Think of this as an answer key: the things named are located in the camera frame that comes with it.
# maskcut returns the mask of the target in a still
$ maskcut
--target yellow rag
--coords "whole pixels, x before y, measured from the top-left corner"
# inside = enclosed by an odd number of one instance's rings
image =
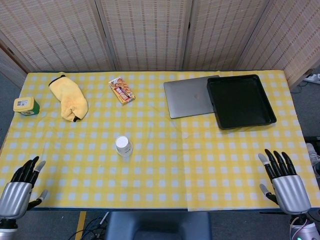
[[[49,88],[61,102],[61,116],[71,122],[81,120],[88,112],[88,103],[78,85],[61,75],[49,83]]]

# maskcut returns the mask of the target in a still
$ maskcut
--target label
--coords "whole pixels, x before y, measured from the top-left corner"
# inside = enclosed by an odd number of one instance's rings
[[[17,107],[25,107],[28,105],[28,100],[20,100],[17,102]]]
[[[124,93],[124,91],[120,87],[115,88],[115,91],[120,95],[120,97],[124,101],[127,101],[129,99],[129,97]]]

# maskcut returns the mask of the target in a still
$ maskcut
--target green container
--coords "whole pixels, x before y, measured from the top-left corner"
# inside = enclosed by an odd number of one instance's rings
[[[40,106],[32,96],[19,97],[14,100],[13,111],[22,115],[36,115],[40,111]]]

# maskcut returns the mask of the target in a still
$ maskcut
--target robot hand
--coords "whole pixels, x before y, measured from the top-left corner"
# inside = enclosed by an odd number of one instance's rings
[[[39,205],[46,197],[48,191],[44,190],[37,200],[29,202],[38,175],[46,164],[46,161],[42,161],[35,167],[38,159],[39,157],[36,156],[33,160],[27,161],[6,184],[0,199],[0,219],[19,219],[27,210]]]
[[[265,149],[265,153],[269,160],[261,153],[258,154],[258,157],[271,180],[275,195],[268,191],[265,185],[260,184],[263,194],[278,204],[286,214],[298,215],[307,213],[311,208],[311,204],[305,186],[300,176],[297,175],[290,157],[285,152],[282,152],[284,162],[281,155],[277,151],[273,151],[277,159],[276,162],[275,157],[268,149]]]

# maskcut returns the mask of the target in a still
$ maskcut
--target floor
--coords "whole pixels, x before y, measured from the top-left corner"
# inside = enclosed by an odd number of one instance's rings
[[[297,87],[292,98],[304,136],[320,136],[320,84],[309,83]],[[20,89],[0,75],[0,146],[13,117],[12,105]],[[17,221],[19,240],[67,240],[76,232],[79,211],[30,211]],[[85,225],[103,215],[86,213]],[[213,212],[211,226],[213,240],[269,240],[288,239],[288,215],[261,214],[258,212]],[[91,239],[88,234],[84,239]]]

